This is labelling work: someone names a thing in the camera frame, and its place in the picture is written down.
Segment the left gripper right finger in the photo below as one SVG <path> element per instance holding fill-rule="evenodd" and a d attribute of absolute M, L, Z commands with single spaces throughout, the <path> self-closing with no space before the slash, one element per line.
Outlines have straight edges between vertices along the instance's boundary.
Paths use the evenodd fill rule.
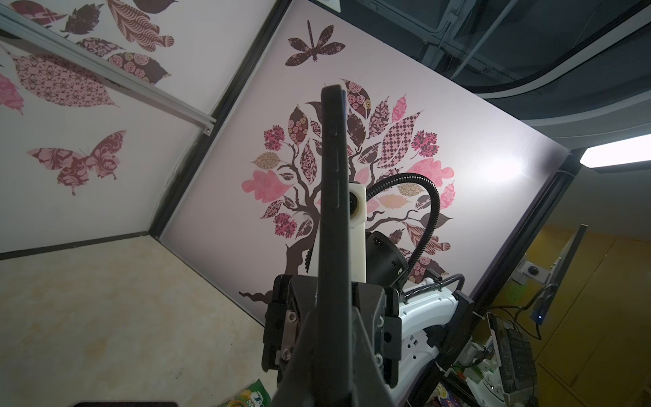
<path fill-rule="evenodd" d="M 352 308 L 352 341 L 353 406 L 394 406 L 356 307 Z"/>

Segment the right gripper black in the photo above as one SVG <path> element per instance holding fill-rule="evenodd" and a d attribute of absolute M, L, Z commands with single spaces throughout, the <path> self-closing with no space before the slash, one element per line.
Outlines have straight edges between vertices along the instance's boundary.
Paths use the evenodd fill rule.
<path fill-rule="evenodd" d="M 277 372 L 281 382 L 298 340 L 302 319 L 316 305 L 317 278 L 281 275 L 274 281 L 272 300 L 265 315 L 262 368 Z M 352 303 L 361 315 L 373 354 L 386 385 L 398 384 L 402 350 L 402 321 L 398 292 L 375 284 L 353 283 Z"/>

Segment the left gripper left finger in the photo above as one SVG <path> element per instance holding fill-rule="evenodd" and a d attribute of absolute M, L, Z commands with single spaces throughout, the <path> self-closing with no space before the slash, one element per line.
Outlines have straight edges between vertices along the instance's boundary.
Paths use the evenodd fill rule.
<path fill-rule="evenodd" d="M 272 406 L 316 406 L 313 370 L 317 345 L 317 322 L 317 313 L 313 310 L 307 315 L 302 325 L 293 356 L 281 384 L 271 400 Z"/>

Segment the black smartphone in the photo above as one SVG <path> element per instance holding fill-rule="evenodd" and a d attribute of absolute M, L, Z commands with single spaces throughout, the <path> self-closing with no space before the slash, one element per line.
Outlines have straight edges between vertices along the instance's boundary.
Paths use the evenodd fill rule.
<path fill-rule="evenodd" d="M 322 196 L 313 393 L 318 406 L 349 406 L 353 400 L 353 357 L 344 90 L 339 85 L 326 86 L 321 103 Z"/>

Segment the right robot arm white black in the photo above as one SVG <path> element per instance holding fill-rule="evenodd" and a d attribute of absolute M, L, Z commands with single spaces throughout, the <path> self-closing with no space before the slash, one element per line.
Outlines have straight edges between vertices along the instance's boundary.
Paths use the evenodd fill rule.
<path fill-rule="evenodd" d="M 401 294 L 393 283 L 407 261 L 381 232 L 369 232 L 366 281 L 353 283 L 352 364 L 321 376 L 315 361 L 318 276 L 278 276 L 265 316 L 261 366 L 276 371 L 278 406 L 324 406 L 332 384 L 351 380 L 342 406 L 421 406 L 470 337 L 474 302 L 449 284 L 422 283 Z"/>

